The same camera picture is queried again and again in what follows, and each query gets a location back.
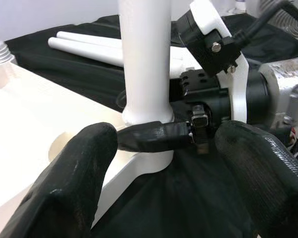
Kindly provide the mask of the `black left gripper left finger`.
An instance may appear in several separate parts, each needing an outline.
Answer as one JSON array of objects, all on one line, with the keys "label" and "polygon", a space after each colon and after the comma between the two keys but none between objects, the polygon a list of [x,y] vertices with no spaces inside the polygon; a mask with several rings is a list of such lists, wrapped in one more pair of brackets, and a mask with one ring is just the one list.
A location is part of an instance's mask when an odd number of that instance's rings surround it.
[{"label": "black left gripper left finger", "polygon": [[117,148],[113,125],[101,122],[83,128],[35,180],[0,237],[89,237]]}]

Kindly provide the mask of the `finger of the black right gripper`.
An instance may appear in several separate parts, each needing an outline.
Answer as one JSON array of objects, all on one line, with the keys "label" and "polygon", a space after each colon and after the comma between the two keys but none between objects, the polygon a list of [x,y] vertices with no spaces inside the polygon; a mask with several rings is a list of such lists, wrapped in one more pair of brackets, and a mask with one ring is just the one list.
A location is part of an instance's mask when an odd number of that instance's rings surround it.
[{"label": "finger of the black right gripper", "polygon": [[118,149],[128,152],[164,152],[193,144],[191,127],[186,121],[137,124],[117,134]]}]

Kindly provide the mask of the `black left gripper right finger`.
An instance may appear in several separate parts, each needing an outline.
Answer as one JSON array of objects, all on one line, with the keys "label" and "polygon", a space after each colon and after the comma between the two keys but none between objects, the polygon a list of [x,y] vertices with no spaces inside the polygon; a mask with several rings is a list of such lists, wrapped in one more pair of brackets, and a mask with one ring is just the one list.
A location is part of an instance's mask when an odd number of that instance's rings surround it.
[{"label": "black left gripper right finger", "polygon": [[216,148],[262,238],[298,238],[298,160],[269,132],[226,121]]}]

